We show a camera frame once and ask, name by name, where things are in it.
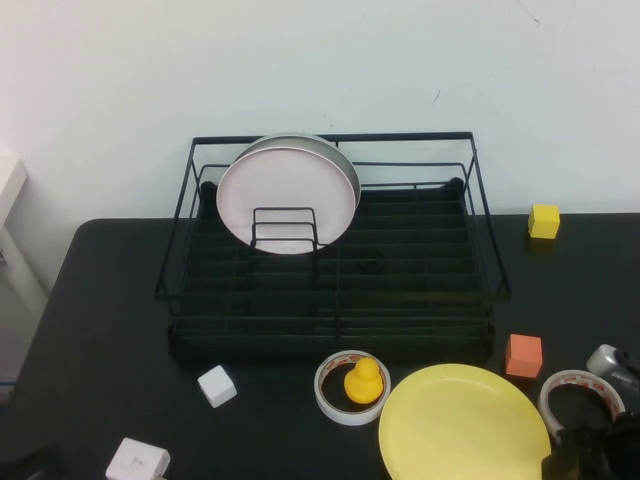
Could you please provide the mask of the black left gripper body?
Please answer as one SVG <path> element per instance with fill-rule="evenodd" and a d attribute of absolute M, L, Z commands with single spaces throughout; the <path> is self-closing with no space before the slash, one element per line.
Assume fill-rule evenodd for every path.
<path fill-rule="evenodd" d="M 67 470 L 67 456 L 57 447 L 43 447 L 27 454 L 21 461 L 19 470 L 20 479 L 63 479 Z"/>

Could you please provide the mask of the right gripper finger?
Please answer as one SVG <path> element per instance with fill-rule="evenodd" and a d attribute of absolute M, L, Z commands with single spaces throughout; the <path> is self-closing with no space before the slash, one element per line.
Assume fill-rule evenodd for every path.
<path fill-rule="evenodd" d="M 578 450 L 572 445 L 560 445 L 541 462 L 543 480 L 578 480 L 580 466 Z"/>

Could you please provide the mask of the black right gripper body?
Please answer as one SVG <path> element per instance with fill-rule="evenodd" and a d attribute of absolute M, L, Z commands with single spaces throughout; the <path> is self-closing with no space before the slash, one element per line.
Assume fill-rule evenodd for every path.
<path fill-rule="evenodd" d="M 561 434 L 566 459 L 560 479 L 639 478 L 639 414 L 623 413 L 608 426 Z"/>

